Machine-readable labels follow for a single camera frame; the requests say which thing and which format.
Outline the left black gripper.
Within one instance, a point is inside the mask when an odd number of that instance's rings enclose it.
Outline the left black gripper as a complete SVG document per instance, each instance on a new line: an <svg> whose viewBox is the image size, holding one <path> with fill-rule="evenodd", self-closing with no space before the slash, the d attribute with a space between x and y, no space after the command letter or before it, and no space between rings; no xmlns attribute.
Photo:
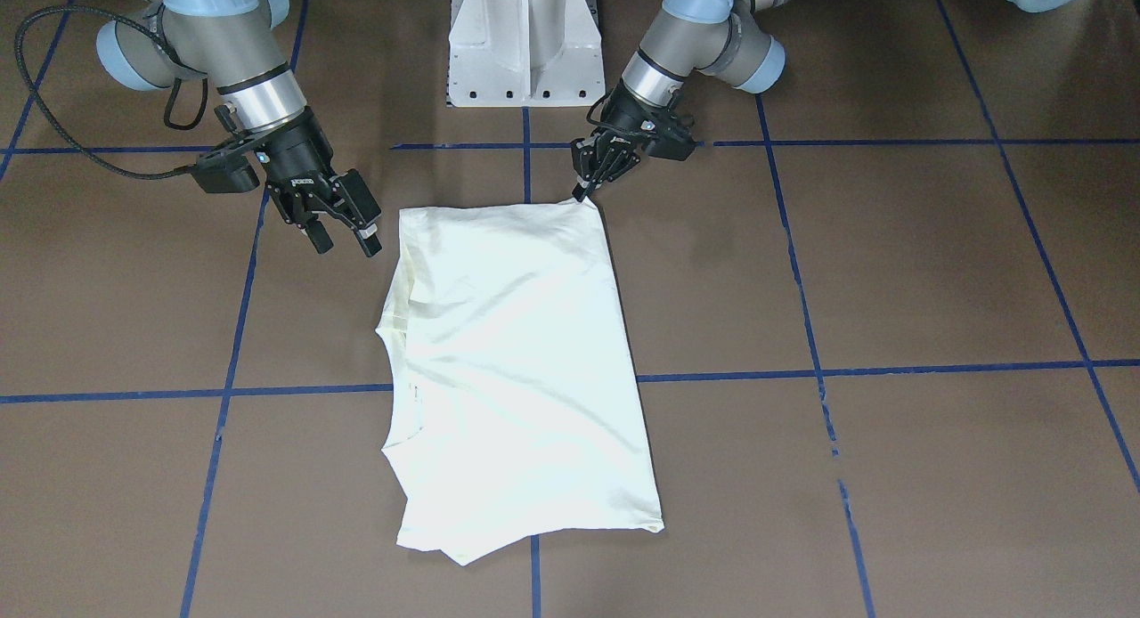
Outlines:
<svg viewBox="0 0 1140 618"><path fill-rule="evenodd" d="M620 81L606 97L588 109L587 120L593 127L591 135L570 143L571 162L575 168L573 197L585 201L597 192L604 182L626 174L638 165L648 135L643 135L644 119L650 108L669 107L676 112L681 91L667 95L663 106L656 106L640 99L630 87Z"/></svg>

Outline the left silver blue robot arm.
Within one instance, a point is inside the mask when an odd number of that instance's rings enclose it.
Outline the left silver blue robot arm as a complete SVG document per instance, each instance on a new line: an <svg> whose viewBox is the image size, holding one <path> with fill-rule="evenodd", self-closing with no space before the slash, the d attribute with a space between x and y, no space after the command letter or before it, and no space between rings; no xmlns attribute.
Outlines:
<svg viewBox="0 0 1140 618"><path fill-rule="evenodd" d="M570 144L573 200L588 200L643 157L683 162L697 148L681 116L689 75L718 78L759 97L785 70L785 47L762 31L757 13L793 0L663 0L622 78L588 109L591 135Z"/></svg>

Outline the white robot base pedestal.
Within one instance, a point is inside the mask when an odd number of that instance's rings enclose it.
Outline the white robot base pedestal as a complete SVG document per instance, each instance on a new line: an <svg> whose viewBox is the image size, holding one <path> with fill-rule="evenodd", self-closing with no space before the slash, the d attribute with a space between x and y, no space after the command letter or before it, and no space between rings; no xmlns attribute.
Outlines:
<svg viewBox="0 0 1140 618"><path fill-rule="evenodd" d="M456 108L583 107L606 93L596 0L451 0Z"/></svg>

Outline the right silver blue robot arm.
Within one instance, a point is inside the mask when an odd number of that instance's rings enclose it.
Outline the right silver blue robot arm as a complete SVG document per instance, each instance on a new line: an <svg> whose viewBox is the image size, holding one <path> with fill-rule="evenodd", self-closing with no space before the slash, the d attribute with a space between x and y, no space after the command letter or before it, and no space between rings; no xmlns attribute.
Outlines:
<svg viewBox="0 0 1140 618"><path fill-rule="evenodd" d="M228 138L199 156L192 177L203 192L244 193L263 185L284 222L314 249L331 249L319 216L355 233L363 253L381 249L381 208L355 170L339 174L333 151L272 30L290 0L142 0L147 8L99 30L101 66L138 91L199 81L215 89Z"/></svg>

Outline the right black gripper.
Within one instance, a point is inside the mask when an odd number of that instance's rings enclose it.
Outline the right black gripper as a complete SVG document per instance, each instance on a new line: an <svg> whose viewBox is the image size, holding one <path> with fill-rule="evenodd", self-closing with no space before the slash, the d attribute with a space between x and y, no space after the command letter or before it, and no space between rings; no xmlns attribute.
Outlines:
<svg viewBox="0 0 1140 618"><path fill-rule="evenodd" d="M357 170L337 174L331 166L333 151L312 109L261 135L254 152L282 221L304 231L319 257L334 249L321 216L344 223L365 257L381 252L378 201Z"/></svg>

